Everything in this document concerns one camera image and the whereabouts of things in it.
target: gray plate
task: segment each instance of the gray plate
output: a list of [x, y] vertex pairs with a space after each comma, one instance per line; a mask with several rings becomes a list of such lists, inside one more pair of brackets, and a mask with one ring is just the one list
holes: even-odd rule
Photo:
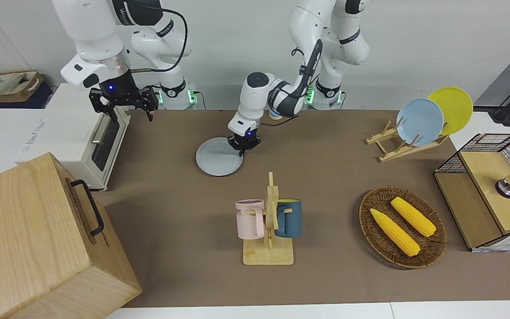
[[226, 176], [241, 166], [243, 157], [227, 143], [226, 137], [214, 137], [198, 147], [196, 163], [207, 174]]

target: green led light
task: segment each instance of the green led light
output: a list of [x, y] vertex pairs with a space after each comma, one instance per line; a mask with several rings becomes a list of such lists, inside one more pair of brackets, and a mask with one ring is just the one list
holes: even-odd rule
[[188, 98], [190, 99], [190, 104], [196, 103], [196, 95], [188, 90]]
[[311, 86], [308, 87], [306, 91], [306, 104], [311, 105], [314, 101], [314, 89]]

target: pink mug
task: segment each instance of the pink mug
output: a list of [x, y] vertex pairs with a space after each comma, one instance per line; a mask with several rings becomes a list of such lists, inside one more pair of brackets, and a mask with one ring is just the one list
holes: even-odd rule
[[235, 202], [237, 236], [239, 238], [255, 240], [265, 236], [263, 209], [265, 209], [265, 201], [262, 199], [245, 199]]

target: plate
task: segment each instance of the plate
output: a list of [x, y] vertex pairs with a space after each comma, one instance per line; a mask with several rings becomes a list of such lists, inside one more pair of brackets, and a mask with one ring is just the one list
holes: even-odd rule
[[[400, 196], [412, 206], [417, 208], [428, 220], [430, 220], [436, 231], [430, 237], [419, 234], [394, 208], [391, 200]], [[381, 230], [371, 215], [370, 209], [375, 208], [389, 216], [397, 223], [415, 242], [421, 247], [418, 255], [409, 257]], [[389, 262], [405, 268], [422, 268], [437, 262], [444, 254], [446, 248], [446, 230], [442, 220], [436, 211], [420, 196], [395, 186], [383, 186], [371, 190], [362, 200], [359, 206], [359, 222], [363, 234], [369, 244], [377, 253]]]
[[463, 129], [471, 119], [473, 102], [463, 89], [448, 86], [437, 89], [429, 99], [434, 101], [442, 110], [446, 126], [442, 135], [450, 135]]
[[241, 166], [243, 157], [227, 143], [227, 137], [214, 137], [198, 147], [196, 163], [207, 174], [226, 176]]
[[[403, 120], [397, 127], [401, 139], [415, 147], [428, 145], [435, 141], [444, 126], [444, 115], [436, 103], [429, 99], [414, 99], [407, 103], [397, 115]], [[411, 144], [417, 134], [421, 137]]]

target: wooden mug tree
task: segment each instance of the wooden mug tree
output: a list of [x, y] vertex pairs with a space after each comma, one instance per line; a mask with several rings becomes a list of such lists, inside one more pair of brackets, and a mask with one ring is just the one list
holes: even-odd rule
[[269, 186], [267, 186], [265, 216], [265, 236], [256, 240], [243, 240], [243, 264], [253, 265], [292, 265], [294, 251], [292, 238], [275, 235], [279, 229], [277, 220], [277, 204], [279, 202], [279, 187], [274, 185], [273, 172], [269, 172]]

